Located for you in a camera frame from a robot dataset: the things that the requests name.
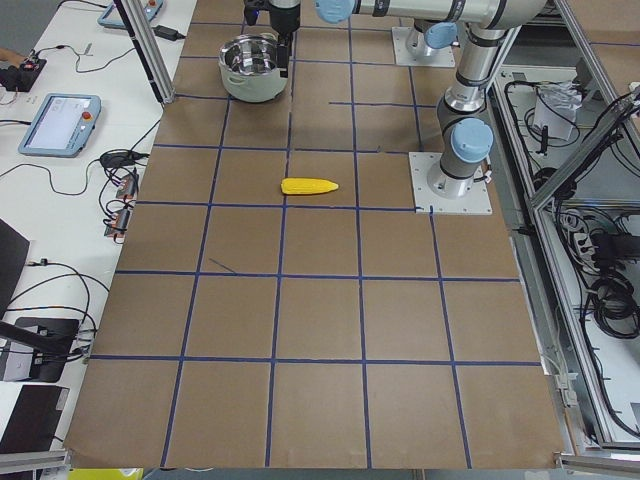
cooking pot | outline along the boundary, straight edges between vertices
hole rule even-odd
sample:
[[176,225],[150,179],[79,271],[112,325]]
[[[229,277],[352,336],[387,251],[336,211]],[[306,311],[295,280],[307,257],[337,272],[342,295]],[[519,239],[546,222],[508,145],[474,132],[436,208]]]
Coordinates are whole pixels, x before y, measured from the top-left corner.
[[270,33],[240,35],[220,49],[222,84],[231,96],[251,103],[275,98],[287,84],[276,65],[277,44]]

person's hand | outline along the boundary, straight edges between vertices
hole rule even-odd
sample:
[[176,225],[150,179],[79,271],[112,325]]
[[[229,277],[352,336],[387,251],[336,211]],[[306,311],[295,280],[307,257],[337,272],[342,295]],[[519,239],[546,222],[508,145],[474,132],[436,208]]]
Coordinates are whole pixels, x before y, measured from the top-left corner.
[[7,50],[6,48],[0,48],[0,61],[9,62],[11,65],[13,65],[16,68],[18,68],[26,58],[27,57],[25,57],[24,55],[21,55],[12,50]]
[[25,61],[26,58],[27,57],[25,57],[24,55],[20,55],[19,53],[16,53],[16,52],[11,52],[11,55],[9,55],[9,58],[7,59],[7,61],[14,67],[18,68],[20,67],[20,64]]

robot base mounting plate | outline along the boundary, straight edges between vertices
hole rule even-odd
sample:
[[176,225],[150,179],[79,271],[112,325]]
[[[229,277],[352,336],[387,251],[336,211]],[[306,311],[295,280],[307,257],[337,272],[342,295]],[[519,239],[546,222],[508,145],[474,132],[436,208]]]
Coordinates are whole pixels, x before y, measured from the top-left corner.
[[407,37],[413,30],[413,27],[392,27],[393,50],[396,54],[396,65],[405,67],[440,67],[455,68],[456,61],[453,58],[453,50],[446,47],[440,50],[436,55],[431,57],[415,58],[405,45]]
[[[411,183],[413,184],[413,200],[416,213],[449,214],[449,215],[491,215],[491,201],[485,182],[474,183],[467,194],[456,200],[443,198],[435,193],[427,184],[427,173],[432,165],[440,161],[441,153],[411,152]],[[482,176],[478,168],[476,177]]]

yellow object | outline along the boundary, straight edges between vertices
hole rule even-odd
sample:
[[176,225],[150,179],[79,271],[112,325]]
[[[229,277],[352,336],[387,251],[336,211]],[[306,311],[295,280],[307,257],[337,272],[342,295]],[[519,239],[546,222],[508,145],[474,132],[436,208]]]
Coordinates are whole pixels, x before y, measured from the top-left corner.
[[76,468],[69,472],[69,480],[140,480],[142,468],[127,469],[84,469]]
[[322,178],[285,178],[280,187],[285,195],[316,195],[333,192],[339,185]]

blue joint cap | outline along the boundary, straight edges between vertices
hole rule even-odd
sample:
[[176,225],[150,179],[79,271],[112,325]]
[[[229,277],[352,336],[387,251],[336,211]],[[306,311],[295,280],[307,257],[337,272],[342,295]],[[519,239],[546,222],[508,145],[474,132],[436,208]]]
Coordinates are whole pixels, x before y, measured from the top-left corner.
[[451,132],[451,148],[466,163],[484,160],[493,145],[493,131],[482,120],[465,118]]
[[455,23],[440,22],[424,33],[424,42],[427,46],[440,50],[455,42],[457,36],[458,26]]
[[355,5],[355,0],[316,0],[316,13],[327,23],[340,23],[351,16]]

